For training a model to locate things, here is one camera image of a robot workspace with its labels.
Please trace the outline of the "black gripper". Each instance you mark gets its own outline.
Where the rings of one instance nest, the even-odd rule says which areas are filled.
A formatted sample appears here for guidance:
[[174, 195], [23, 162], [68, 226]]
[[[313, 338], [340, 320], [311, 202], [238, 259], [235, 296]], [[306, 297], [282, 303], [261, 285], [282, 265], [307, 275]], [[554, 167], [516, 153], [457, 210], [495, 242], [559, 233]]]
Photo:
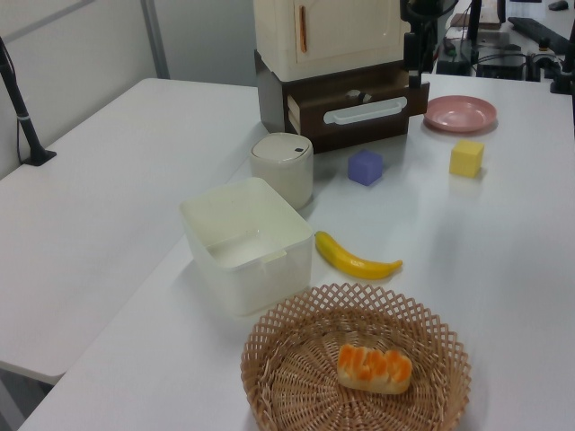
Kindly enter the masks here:
[[404, 35], [403, 63], [408, 70], [410, 88], [421, 88], [421, 72], [431, 72], [438, 43], [436, 21], [415, 22]]

